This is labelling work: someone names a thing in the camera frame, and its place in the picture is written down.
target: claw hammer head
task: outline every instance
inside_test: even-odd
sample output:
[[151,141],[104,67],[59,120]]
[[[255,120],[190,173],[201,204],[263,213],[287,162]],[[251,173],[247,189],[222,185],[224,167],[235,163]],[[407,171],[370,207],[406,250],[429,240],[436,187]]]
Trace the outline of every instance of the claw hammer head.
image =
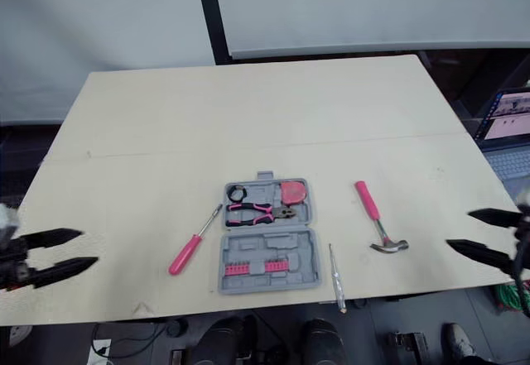
[[388,239],[383,242],[383,245],[376,245],[373,243],[370,245],[370,247],[382,253],[395,253],[407,249],[408,242],[402,239],[401,241],[395,243],[394,241]]

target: pink screwdriver handle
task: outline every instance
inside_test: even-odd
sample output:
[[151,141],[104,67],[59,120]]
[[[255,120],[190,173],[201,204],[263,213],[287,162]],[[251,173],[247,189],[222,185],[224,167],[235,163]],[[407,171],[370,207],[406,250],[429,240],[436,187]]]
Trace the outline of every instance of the pink screwdriver handle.
[[201,237],[199,237],[197,234],[193,234],[191,240],[182,248],[181,252],[169,266],[168,271],[172,276],[176,276],[177,274],[181,273],[181,271],[184,269],[184,266],[190,260],[193,252],[199,246],[201,241]]
[[379,220],[379,211],[378,207],[375,206],[375,202],[372,199],[372,195],[370,195],[370,192],[368,191],[368,187],[366,186],[366,183],[364,183],[362,180],[355,183],[355,188],[359,192],[359,195],[361,197],[361,200],[363,201],[364,208],[366,209],[366,212],[368,213],[368,216],[372,220]]

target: screwdriver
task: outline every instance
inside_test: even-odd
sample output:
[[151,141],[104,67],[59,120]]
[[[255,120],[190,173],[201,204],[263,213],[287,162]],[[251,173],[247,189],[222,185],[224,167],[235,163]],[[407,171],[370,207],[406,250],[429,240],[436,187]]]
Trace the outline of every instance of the screwdriver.
[[199,246],[200,242],[202,241],[202,236],[205,233],[206,229],[215,219],[215,216],[217,216],[221,208],[223,208],[223,204],[219,204],[214,209],[214,212],[212,213],[212,215],[206,222],[205,226],[199,231],[198,234],[193,234],[193,237],[191,237],[191,240],[188,241],[188,243],[182,248],[181,252],[177,255],[173,263],[169,266],[168,271],[172,276],[176,276],[177,274],[180,274],[181,271],[184,269],[184,266],[191,259],[193,252],[196,250],[196,248]]

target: tool case compartment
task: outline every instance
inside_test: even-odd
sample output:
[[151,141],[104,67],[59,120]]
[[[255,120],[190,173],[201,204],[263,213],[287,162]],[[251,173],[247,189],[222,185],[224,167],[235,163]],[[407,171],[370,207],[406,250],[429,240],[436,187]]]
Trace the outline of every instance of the tool case compartment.
[[[306,188],[306,197],[291,205],[296,215],[274,219],[270,224],[226,227],[227,221],[249,220],[261,213],[256,210],[228,211],[234,204],[228,191],[234,185],[246,189],[244,203],[282,203],[281,183],[297,181]],[[304,179],[273,179],[272,172],[259,172],[253,181],[229,183],[224,190],[224,226],[229,231],[221,239],[219,292],[241,294],[263,291],[288,291],[318,286],[321,283],[320,261],[311,222],[311,193]]]

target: gray plastic case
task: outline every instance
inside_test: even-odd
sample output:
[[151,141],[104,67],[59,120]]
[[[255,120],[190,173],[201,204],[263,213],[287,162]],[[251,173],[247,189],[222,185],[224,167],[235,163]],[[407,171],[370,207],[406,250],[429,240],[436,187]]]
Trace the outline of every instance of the gray plastic case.
[[[254,210],[227,211],[233,204],[227,196],[232,185],[243,185],[247,197],[243,202],[282,206],[280,183],[300,181],[307,191],[304,202],[292,205],[296,216],[275,219],[270,224],[226,227],[229,232],[221,240],[219,292],[240,294],[265,291],[288,291],[318,286],[321,283],[320,261],[315,232],[307,227],[312,220],[311,192],[304,179],[274,180],[272,172],[258,172],[254,181],[229,183],[224,187],[224,222],[228,219],[246,220],[260,215]],[[288,271],[265,272],[265,261],[288,260]],[[248,264],[249,273],[226,276],[227,265]]]

